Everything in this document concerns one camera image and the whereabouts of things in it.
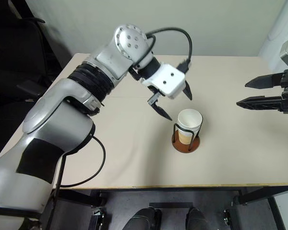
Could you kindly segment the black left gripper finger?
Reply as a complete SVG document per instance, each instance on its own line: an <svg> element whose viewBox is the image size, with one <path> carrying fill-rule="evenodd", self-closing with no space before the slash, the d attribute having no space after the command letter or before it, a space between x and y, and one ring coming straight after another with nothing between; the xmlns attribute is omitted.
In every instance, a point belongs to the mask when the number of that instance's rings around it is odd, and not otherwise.
<svg viewBox="0 0 288 230"><path fill-rule="evenodd" d="M192 92L187 81L185 81L185 88L183 89L183 93L189 98L189 100L192 100Z"/></svg>
<svg viewBox="0 0 288 230"><path fill-rule="evenodd" d="M167 112L161 108L160 106L158 106L157 101L153 102L152 104L150 104L150 106L162 117L166 118L167 120L172 121L172 118L167 114Z"/></svg>

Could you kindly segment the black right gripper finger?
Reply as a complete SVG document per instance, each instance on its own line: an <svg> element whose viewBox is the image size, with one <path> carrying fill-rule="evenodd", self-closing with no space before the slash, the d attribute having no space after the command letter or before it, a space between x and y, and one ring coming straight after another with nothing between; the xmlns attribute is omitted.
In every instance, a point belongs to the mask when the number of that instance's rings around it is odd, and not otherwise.
<svg viewBox="0 0 288 230"><path fill-rule="evenodd" d="M280 96L254 96L236 102L236 105L249 110L282 111L282 98Z"/></svg>
<svg viewBox="0 0 288 230"><path fill-rule="evenodd" d="M274 73L259 76L246 83L245 87L255 89L273 88L275 86L280 86L281 79L282 79L282 73Z"/></svg>

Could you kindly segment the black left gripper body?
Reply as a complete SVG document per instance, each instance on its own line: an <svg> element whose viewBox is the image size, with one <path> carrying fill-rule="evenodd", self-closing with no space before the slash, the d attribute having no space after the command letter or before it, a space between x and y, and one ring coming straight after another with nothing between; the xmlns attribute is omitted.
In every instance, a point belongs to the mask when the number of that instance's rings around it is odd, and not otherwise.
<svg viewBox="0 0 288 230"><path fill-rule="evenodd" d="M156 90L148 103L152 104L157 101L161 95L175 99L185 88L185 73L188 70L188 61L180 63L177 68L162 63L159 69L147 79L147 87L153 87Z"/></svg>

